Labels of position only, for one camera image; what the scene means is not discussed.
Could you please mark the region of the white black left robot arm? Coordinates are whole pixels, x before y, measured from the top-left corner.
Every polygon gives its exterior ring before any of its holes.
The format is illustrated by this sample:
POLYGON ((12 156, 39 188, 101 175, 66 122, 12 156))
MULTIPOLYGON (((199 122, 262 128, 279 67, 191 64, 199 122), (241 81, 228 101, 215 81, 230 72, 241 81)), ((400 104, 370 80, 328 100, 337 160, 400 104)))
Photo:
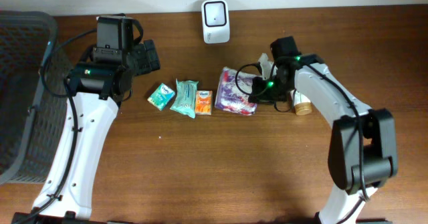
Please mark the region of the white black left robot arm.
POLYGON ((30 213, 13 223, 85 223, 92 214, 94 179, 107 133, 132 79, 160 69, 154 41, 133 47, 93 45, 66 78, 66 119, 50 172, 30 213))

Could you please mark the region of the white bottle with cork cap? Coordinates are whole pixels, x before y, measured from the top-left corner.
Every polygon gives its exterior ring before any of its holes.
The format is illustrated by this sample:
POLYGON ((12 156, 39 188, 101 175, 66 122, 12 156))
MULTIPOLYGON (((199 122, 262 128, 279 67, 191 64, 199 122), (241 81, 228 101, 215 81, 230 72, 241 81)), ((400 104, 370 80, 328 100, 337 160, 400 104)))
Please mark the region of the white bottle with cork cap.
POLYGON ((307 96, 297 90, 292 90, 290 96, 292 97, 292 108, 296 115, 304 116, 312 113, 312 103, 307 96))

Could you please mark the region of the orange tissue pack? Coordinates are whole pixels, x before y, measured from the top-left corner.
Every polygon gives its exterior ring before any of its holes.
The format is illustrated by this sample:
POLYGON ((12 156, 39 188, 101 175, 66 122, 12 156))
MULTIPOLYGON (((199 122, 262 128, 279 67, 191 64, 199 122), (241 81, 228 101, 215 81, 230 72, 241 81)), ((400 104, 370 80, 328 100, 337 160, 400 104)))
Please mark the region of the orange tissue pack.
POLYGON ((195 113, 199 115, 211 115, 213 92, 208 90, 198 90, 195 100, 195 113))

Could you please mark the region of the small teal tissue pack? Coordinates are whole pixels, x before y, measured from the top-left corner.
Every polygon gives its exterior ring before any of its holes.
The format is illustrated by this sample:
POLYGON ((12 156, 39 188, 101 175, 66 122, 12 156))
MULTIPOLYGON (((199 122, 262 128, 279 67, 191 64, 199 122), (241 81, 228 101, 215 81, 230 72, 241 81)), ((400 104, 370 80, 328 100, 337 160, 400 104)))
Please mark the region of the small teal tissue pack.
POLYGON ((163 110, 175 96, 175 91, 162 83, 149 97, 148 102, 158 110, 163 110))

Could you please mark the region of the red purple tissue pack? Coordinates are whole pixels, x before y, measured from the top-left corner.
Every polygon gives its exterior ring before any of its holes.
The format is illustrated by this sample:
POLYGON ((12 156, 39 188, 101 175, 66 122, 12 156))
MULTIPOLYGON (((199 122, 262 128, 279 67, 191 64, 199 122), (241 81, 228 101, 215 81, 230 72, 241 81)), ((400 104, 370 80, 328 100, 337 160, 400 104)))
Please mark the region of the red purple tissue pack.
POLYGON ((226 112, 251 116, 257 104, 248 101, 249 96, 241 92, 235 83, 237 71, 228 67, 222 69, 214 106, 226 112))

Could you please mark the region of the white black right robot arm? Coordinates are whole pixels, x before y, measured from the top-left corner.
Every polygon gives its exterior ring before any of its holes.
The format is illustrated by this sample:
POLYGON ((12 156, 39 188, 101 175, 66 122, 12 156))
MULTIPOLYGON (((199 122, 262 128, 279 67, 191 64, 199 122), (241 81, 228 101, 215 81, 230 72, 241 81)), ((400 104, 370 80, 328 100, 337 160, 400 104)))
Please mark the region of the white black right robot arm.
POLYGON ((331 127, 328 169, 334 182, 314 223, 358 223, 364 205, 398 172, 395 120, 352 95, 316 54, 260 57, 263 93, 305 95, 331 127))

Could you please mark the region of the teal wet wipes pack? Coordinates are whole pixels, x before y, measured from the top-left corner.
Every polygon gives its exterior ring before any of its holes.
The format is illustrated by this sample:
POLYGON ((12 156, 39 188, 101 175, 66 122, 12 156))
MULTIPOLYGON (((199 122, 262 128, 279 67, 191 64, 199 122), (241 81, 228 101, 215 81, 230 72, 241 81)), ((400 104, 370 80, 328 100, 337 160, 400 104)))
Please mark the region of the teal wet wipes pack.
POLYGON ((170 109, 180 114, 189 116, 190 118, 195 118, 195 100, 197 93, 197 84, 198 81, 176 80, 177 96, 170 109))

